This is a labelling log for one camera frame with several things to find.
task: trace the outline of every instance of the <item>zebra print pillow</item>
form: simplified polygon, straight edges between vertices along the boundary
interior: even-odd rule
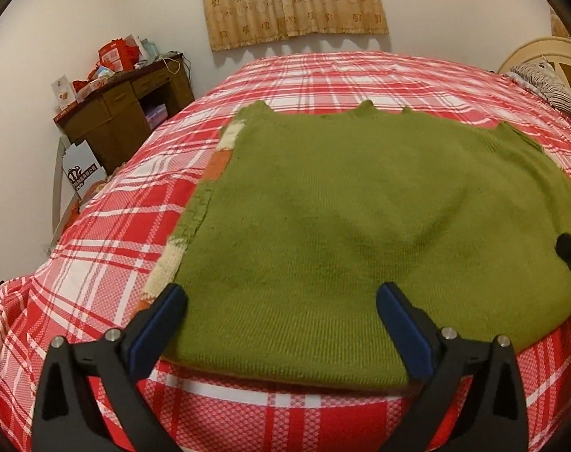
[[[536,87],[553,108],[571,114],[571,90],[545,59],[519,64],[511,68],[511,72]]]

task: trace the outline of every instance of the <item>plaid bedsheet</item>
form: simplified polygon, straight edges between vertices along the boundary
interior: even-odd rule
[[[277,111],[332,113],[365,99],[383,110],[407,105],[479,127],[507,120],[543,144],[571,177],[571,120],[504,77],[377,52],[248,64],[158,128],[35,274],[0,287],[0,425],[18,450],[30,450],[34,393],[49,341],[57,334],[90,341],[127,324],[221,126],[256,100]],[[571,318],[518,360],[530,450],[537,451],[571,404]],[[103,388],[95,387],[112,434],[129,448]],[[162,361],[139,387],[176,442],[197,452],[377,450],[412,401],[209,376]],[[464,392],[433,445],[446,441]]]

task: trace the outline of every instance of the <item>green sweater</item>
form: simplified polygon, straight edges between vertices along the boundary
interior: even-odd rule
[[[571,314],[563,232],[571,181],[507,123],[256,102],[224,132],[142,306],[169,279],[183,286],[167,356],[191,368],[393,388],[407,375],[376,311],[383,282],[439,327],[505,333],[520,351]]]

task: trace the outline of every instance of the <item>silver bolt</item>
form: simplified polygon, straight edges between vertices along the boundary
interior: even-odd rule
[[[455,328],[443,328],[440,330],[440,334],[444,337],[445,340],[454,340],[459,336]]]
[[[107,330],[105,332],[105,339],[108,342],[115,342],[118,338],[120,338],[121,335],[122,332],[119,329],[112,328],[111,330]]]
[[[506,334],[501,334],[497,337],[497,343],[503,348],[507,348],[511,345],[511,340]]]
[[[59,348],[63,345],[65,341],[65,338],[63,336],[56,336],[55,338],[53,338],[53,340],[51,340],[51,346],[53,348]]]

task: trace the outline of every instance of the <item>blue gripper pad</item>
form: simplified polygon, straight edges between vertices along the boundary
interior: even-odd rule
[[[130,344],[126,362],[134,382],[149,377],[167,344],[181,324],[187,310],[187,294],[178,284],[169,284],[149,309],[141,311],[141,321],[132,320],[135,339]]]
[[[392,283],[386,282],[378,289],[378,315],[388,330],[409,376],[412,379],[428,381],[435,372],[434,349],[409,314],[409,311],[414,310],[413,306],[406,301],[408,307],[405,308],[390,284]]]

